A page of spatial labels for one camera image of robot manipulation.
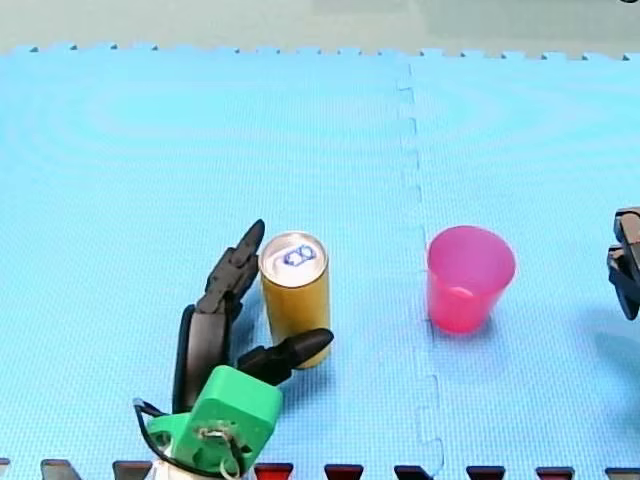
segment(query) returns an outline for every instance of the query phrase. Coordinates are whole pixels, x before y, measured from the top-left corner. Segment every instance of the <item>can lid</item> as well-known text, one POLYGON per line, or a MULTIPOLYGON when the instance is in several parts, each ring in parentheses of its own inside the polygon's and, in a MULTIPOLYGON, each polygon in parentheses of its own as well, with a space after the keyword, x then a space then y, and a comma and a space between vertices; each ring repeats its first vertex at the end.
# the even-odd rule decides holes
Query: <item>can lid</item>
POLYGON ((327 252, 316 238, 305 232, 286 232, 264 247, 260 271, 277 285, 296 288, 320 277, 327 260, 327 252))

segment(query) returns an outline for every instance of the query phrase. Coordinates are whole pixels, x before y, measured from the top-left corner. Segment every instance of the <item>gold can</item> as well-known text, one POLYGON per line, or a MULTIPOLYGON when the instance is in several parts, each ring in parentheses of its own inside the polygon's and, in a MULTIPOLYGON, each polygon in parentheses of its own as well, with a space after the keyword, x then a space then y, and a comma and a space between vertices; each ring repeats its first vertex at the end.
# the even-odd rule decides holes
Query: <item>gold can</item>
MULTIPOLYGON (((260 278, 274 344, 315 328, 329 327, 329 257, 305 232, 285 232, 264 247, 260 278)), ((298 368, 315 367, 330 347, 298 368)))

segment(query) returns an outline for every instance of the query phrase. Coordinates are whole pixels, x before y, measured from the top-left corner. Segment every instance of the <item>black cable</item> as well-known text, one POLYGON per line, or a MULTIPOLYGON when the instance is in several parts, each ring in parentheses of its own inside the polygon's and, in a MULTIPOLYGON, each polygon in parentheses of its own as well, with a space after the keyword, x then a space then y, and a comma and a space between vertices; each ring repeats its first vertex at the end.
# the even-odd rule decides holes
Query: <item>black cable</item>
MULTIPOLYGON (((222 478, 222 479, 225 478, 221 473, 213 473, 213 472, 207 472, 206 470, 200 470, 199 468, 195 468, 185 463, 182 463, 178 460, 174 460, 173 458, 169 458, 167 455, 165 455, 165 453, 162 450, 158 448, 155 442, 151 439, 151 436, 149 435, 149 431, 147 430, 147 427, 144 423, 144 419, 142 418, 143 414, 149 415, 150 417, 154 417, 154 418, 162 417, 167 414, 164 412, 161 412, 155 406, 141 399, 135 399, 133 401, 133 409, 136 412, 136 418, 138 420, 138 426, 140 427, 140 433, 142 434, 142 438, 146 442, 147 446, 151 449, 151 451, 155 453, 160 460, 176 468, 185 470, 186 472, 192 473, 194 475, 200 475, 201 477, 222 478)), ((242 456, 242 452, 240 451, 240 448, 238 447, 238 444, 236 443, 233 437, 229 439, 229 449, 231 450, 231 455, 233 459, 238 465, 238 473, 236 474, 236 476, 242 477, 246 473, 244 457, 242 456)))

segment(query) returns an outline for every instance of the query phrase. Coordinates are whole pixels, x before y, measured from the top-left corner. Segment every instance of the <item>green robot part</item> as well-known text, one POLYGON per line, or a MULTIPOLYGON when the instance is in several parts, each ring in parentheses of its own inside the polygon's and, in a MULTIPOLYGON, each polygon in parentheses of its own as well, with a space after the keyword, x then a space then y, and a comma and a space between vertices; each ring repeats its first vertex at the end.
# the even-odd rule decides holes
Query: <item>green robot part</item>
POLYGON ((223 365, 213 370, 191 412, 156 417, 147 430, 173 459, 239 477, 273 434, 281 409, 278 388, 223 365))

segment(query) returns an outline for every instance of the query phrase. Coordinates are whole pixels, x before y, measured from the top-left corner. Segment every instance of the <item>pink plastic cup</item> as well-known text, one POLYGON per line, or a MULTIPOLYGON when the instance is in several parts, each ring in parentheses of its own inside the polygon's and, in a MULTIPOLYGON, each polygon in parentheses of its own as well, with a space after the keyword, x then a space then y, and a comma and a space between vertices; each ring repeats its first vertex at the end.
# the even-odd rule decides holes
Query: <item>pink plastic cup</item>
POLYGON ((453 227, 429 246, 427 310, 439 329, 452 334, 481 328, 516 271, 509 245, 478 227, 453 227))

